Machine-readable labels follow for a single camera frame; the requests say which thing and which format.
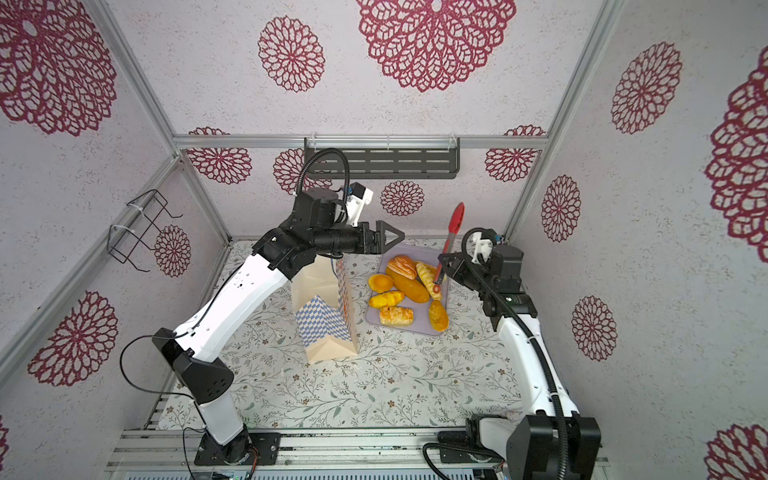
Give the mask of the yellow corn-like bread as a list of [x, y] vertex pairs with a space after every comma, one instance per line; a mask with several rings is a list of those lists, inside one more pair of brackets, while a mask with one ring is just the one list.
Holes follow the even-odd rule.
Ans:
[[427, 263], [417, 262], [416, 270], [422, 285], [426, 288], [430, 297], [435, 301], [440, 301], [442, 299], [442, 290], [436, 284], [437, 269]]

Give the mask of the red metal kitchen tongs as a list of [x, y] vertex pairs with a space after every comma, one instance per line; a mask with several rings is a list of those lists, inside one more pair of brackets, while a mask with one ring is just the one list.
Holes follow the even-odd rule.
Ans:
[[[460, 227], [463, 222], [464, 213], [465, 213], [465, 205], [463, 202], [460, 202], [454, 209], [449, 222], [448, 235], [447, 235], [444, 247], [442, 249], [443, 254], [447, 254], [451, 252], [456, 236], [460, 231]], [[435, 273], [435, 279], [434, 279], [434, 287], [433, 287], [433, 292], [436, 294], [442, 292], [443, 277], [444, 277], [443, 266], [441, 262], [438, 262], [436, 273]]]

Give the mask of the small oval orange bread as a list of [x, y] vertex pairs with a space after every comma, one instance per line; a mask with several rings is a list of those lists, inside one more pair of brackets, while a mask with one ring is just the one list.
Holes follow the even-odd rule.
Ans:
[[444, 332], [450, 326], [450, 318], [443, 304], [433, 300], [428, 309], [428, 317], [431, 328], [436, 332]]

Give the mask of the blue checkered paper bag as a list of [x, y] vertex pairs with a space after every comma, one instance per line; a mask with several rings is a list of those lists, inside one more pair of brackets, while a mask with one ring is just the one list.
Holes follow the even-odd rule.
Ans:
[[343, 259], [318, 256], [291, 282], [292, 311], [310, 364], [359, 354], [351, 287]]

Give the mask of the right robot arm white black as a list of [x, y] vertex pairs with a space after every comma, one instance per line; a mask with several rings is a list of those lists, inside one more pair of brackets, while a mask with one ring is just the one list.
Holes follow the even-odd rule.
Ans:
[[510, 479], [589, 479], [601, 446], [597, 421], [583, 416], [561, 382], [542, 337], [538, 312], [525, 292], [523, 253], [480, 241], [474, 254], [442, 253], [443, 272], [477, 292], [518, 375], [523, 417], [475, 416], [466, 423], [469, 455], [489, 456]]

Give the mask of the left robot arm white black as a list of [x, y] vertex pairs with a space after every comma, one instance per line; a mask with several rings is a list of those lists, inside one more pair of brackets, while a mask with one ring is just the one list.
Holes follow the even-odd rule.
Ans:
[[219, 355], [230, 337], [276, 290], [318, 255], [384, 254], [403, 231], [378, 221], [360, 221], [368, 189], [355, 183], [339, 197], [312, 188], [296, 195], [291, 214], [264, 234], [252, 253], [193, 317], [174, 330], [159, 329], [156, 348], [190, 392], [205, 424], [201, 446], [222, 464], [246, 462], [250, 434], [231, 396], [234, 374]]

